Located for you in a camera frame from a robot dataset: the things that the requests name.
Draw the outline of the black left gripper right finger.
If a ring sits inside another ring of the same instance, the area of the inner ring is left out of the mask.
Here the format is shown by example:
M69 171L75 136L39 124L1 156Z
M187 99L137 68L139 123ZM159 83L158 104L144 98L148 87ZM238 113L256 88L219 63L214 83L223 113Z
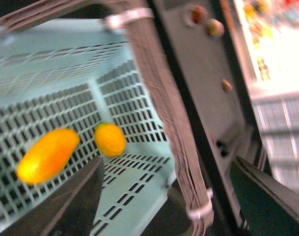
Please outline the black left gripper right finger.
M299 195L241 157L230 178L253 236L299 236Z

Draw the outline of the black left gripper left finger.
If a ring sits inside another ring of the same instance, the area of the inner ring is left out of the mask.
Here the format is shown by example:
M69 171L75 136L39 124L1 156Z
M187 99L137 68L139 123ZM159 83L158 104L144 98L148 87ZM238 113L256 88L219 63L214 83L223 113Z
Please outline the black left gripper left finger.
M88 236L93 228L105 174L101 157L94 157L56 191L2 236Z

